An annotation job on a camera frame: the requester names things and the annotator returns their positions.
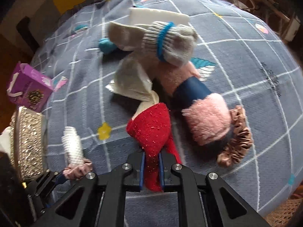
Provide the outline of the brown satin scrunchie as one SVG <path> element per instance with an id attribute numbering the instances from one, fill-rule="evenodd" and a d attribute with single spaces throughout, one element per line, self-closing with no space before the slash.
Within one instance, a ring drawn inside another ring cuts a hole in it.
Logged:
<path id="1" fill-rule="evenodd" d="M 230 110 L 230 115 L 231 124 L 234 127 L 233 136 L 217 157 L 217 163 L 223 167 L 240 163 L 253 145 L 252 133 L 247 126 L 245 109 L 236 105 L 234 109 Z"/>

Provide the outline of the grey knit sock bundle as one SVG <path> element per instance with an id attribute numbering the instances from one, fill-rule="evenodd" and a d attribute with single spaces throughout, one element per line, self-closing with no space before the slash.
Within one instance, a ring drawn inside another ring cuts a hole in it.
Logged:
<path id="1" fill-rule="evenodd" d="M 176 67 L 190 61 L 198 40 L 196 30 L 190 26 L 161 21 L 133 26 L 111 22 L 108 36 L 123 51 L 141 52 Z"/>

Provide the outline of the grey yellow blue headboard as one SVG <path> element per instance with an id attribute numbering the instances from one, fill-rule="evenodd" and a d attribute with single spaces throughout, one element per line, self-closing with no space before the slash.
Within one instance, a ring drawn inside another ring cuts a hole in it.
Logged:
<path id="1" fill-rule="evenodd" d="M 61 15 L 86 0 L 1 0 L 1 35 L 24 52 L 30 47 L 17 31 L 17 24 L 28 17 L 29 30 L 41 44 L 53 32 Z"/>

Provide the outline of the teal plush toy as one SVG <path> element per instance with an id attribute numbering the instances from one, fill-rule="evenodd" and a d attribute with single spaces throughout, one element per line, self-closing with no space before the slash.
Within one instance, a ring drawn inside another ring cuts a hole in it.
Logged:
<path id="1" fill-rule="evenodd" d="M 109 38 L 101 38 L 99 40 L 98 47 L 104 55 L 108 55 L 118 48 L 113 42 L 109 40 Z"/>

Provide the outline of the grey folded cloth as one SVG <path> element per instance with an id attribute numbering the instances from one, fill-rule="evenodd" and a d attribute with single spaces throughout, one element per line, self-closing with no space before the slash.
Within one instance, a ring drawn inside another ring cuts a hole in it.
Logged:
<path id="1" fill-rule="evenodd" d="M 125 57 L 119 62 L 118 69 L 106 89 L 110 92 L 135 100 L 159 102 L 159 96 L 152 91 L 152 81 L 140 62 L 133 57 Z"/>

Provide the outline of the red glitter sock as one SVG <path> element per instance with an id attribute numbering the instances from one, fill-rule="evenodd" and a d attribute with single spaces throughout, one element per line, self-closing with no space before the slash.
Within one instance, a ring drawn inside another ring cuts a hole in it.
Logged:
<path id="1" fill-rule="evenodd" d="M 144 184 L 153 192 L 161 192 L 159 153 L 166 150 L 181 163 L 172 131 L 169 110 L 164 103 L 157 103 L 132 118 L 126 127 L 145 152 Z"/>

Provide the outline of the white foam block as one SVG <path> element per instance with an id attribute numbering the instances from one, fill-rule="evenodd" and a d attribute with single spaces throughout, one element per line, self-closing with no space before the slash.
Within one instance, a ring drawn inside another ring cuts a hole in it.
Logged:
<path id="1" fill-rule="evenodd" d="M 188 15 L 167 10 L 133 7 L 129 11 L 128 24 L 132 26 L 137 24 L 150 25 L 155 21 L 173 22 L 175 25 L 188 25 L 190 22 Z"/>

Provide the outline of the ornate gold tissue box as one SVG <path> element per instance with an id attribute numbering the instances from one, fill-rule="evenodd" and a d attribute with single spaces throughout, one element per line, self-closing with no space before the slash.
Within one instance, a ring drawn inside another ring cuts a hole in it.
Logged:
<path id="1" fill-rule="evenodd" d="M 11 117 L 9 158 L 21 181 L 36 179 L 47 169 L 46 130 L 45 116 L 24 106 Z"/>

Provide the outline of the white knit sock roll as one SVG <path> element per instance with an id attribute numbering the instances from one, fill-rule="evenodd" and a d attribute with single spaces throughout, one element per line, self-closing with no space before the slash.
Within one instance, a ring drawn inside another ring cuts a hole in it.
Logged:
<path id="1" fill-rule="evenodd" d="M 92 172 L 92 162 L 83 155 L 81 139 L 77 134 L 76 128 L 64 128 L 62 143 L 67 160 L 67 167 L 63 170 L 65 178 L 78 180 Z"/>

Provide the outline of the grey grid patterned quilt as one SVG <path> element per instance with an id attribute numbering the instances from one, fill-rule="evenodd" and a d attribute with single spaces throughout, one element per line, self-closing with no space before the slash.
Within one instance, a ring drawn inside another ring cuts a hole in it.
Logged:
<path id="1" fill-rule="evenodd" d="M 61 141 L 66 126 L 76 128 L 97 174 L 138 149 L 126 124 L 139 101 L 106 89 L 125 53 L 104 56 L 98 48 L 109 23 L 126 23 L 134 5 L 187 14 L 198 33 L 193 56 L 214 64 L 205 85 L 247 114 L 254 144 L 240 164 L 222 168 L 216 163 L 220 145 L 196 145 L 181 113 L 172 111 L 182 161 L 194 172 L 218 173 L 266 216 L 302 182 L 302 71 L 269 27 L 259 30 L 263 21 L 224 0 L 89 0 L 64 14 L 31 62 L 55 82 L 67 78 L 42 109 L 47 167 L 60 171 L 67 164 Z"/>

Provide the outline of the purple cardboard box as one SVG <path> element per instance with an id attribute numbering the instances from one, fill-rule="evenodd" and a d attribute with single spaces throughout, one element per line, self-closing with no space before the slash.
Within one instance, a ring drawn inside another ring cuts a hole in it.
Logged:
<path id="1" fill-rule="evenodd" d="M 17 63 L 8 84 L 7 95 L 12 103 L 41 112 L 53 92 L 52 80 L 29 64 Z"/>

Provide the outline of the pink fuzzy sock navy band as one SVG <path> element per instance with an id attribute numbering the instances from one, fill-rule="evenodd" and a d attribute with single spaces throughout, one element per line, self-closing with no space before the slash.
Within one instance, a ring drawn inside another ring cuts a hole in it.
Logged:
<path id="1" fill-rule="evenodd" d="M 182 67 L 160 62 L 155 77 L 181 108 L 197 144 L 209 144 L 226 136 L 231 125 L 227 104 L 220 94 L 211 92 L 200 81 L 191 62 Z"/>

